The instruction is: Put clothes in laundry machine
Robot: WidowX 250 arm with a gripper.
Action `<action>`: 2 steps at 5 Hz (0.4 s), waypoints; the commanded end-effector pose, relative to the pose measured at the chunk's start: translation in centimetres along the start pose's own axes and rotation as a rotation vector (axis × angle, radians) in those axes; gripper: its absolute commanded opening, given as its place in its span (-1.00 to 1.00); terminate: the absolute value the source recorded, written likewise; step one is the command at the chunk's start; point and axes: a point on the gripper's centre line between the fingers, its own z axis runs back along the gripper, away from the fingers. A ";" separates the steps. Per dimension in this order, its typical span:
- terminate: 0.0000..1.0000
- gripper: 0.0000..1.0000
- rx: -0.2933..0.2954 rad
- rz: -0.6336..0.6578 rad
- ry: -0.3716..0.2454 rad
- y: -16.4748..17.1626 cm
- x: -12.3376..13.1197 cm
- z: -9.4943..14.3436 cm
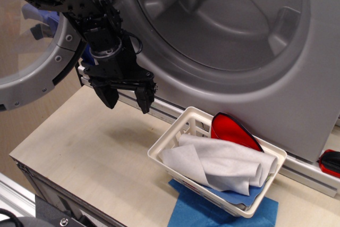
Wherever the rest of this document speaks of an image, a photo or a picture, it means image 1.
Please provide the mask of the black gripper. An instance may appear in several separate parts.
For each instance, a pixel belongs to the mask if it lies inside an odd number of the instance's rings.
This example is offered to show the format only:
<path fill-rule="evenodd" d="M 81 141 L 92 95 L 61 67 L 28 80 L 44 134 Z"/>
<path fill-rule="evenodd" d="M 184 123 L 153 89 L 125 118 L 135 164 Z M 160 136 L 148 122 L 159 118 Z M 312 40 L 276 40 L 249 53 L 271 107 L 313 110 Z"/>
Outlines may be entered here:
<path fill-rule="evenodd" d="M 119 99 L 117 89 L 135 90 L 137 103 L 143 114 L 150 111 L 157 84 L 154 74 L 137 63 L 137 52 L 131 42 L 132 35 L 117 38 L 105 51 L 89 49 L 95 65 L 85 68 L 85 74 L 97 96 L 110 109 Z"/>

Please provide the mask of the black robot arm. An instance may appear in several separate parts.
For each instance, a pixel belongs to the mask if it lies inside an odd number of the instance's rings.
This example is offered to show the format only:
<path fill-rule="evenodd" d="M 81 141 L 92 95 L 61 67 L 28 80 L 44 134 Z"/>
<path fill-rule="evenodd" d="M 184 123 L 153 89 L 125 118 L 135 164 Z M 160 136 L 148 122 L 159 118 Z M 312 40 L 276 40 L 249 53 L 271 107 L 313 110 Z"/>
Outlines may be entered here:
<path fill-rule="evenodd" d="M 154 102 L 157 85 L 152 72 L 137 64 L 132 33 L 122 29 L 119 10 L 110 0 L 25 0 L 39 10 L 62 13 L 81 40 L 89 44 L 96 65 L 85 65 L 84 73 L 97 96 L 110 109 L 118 90 L 133 90 L 143 113 Z"/>

